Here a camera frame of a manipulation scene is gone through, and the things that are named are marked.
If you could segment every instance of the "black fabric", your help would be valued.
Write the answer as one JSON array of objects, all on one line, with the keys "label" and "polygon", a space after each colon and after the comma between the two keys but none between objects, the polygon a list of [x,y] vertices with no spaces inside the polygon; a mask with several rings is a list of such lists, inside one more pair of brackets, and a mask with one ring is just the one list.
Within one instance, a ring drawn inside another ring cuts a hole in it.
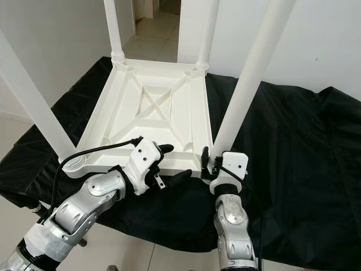
[{"label": "black fabric", "polygon": [[[101,58],[52,110],[77,143],[112,68]],[[208,74],[213,139],[237,79]],[[262,200],[265,259],[324,270],[361,270],[361,103],[327,88],[319,94],[261,83],[233,151],[249,156],[245,182]],[[49,203],[57,157],[36,127],[0,163],[0,194],[18,206]],[[60,176],[59,201],[87,177]],[[99,223],[175,250],[216,248],[214,196],[201,180],[165,178],[142,196],[128,194]],[[260,214],[244,188],[243,206],[258,253]]]}]

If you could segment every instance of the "wire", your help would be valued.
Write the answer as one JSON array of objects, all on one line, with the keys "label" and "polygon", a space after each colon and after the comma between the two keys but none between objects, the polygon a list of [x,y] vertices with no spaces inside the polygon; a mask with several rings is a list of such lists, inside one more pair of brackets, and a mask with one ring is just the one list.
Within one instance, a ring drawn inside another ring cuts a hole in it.
[{"label": "wire", "polygon": [[55,177],[54,177],[54,183],[52,185],[52,194],[51,194],[51,204],[50,204],[50,208],[49,210],[47,211],[47,213],[41,217],[38,222],[44,222],[45,219],[47,219],[48,217],[50,217],[50,215],[52,214],[52,212],[54,211],[55,209],[55,205],[56,205],[56,192],[58,190],[58,186],[59,186],[59,173],[60,171],[63,169],[63,166],[65,166],[65,164],[67,162],[69,162],[70,160],[78,157],[78,156],[81,156],[81,155],[84,155],[84,154],[90,154],[92,152],[96,152],[96,151],[103,151],[103,150],[107,150],[107,149],[110,149],[110,148],[117,148],[117,147],[122,147],[122,146],[125,146],[125,145],[128,145],[128,144],[133,144],[133,145],[137,145],[143,138],[142,137],[139,137],[139,138],[136,138],[136,139],[131,139],[131,140],[128,140],[128,141],[125,141],[125,142],[121,142],[121,143],[117,143],[117,144],[112,144],[112,145],[108,145],[108,146],[102,146],[102,147],[97,147],[97,148],[91,148],[89,150],[85,150],[85,151],[80,151],[80,152],[77,152],[67,158],[65,158],[61,163],[60,165],[58,166],[58,168],[56,169],[56,172],[55,172]]},{"label": "wire", "polygon": [[227,174],[231,175],[233,178],[235,178],[236,180],[238,180],[244,187],[246,187],[250,193],[253,195],[254,199],[256,200],[256,203],[258,205],[258,209],[259,209],[259,213],[261,214],[261,233],[259,236],[259,244],[258,244],[258,270],[262,271],[262,250],[263,250],[263,208],[262,208],[262,204],[261,201],[259,200],[257,194],[250,188],[250,186],[245,183],[240,177],[238,177],[236,174],[234,174],[233,172],[229,171],[228,169],[224,168],[223,166],[219,167],[221,170],[223,170],[224,172],[226,172]]}]

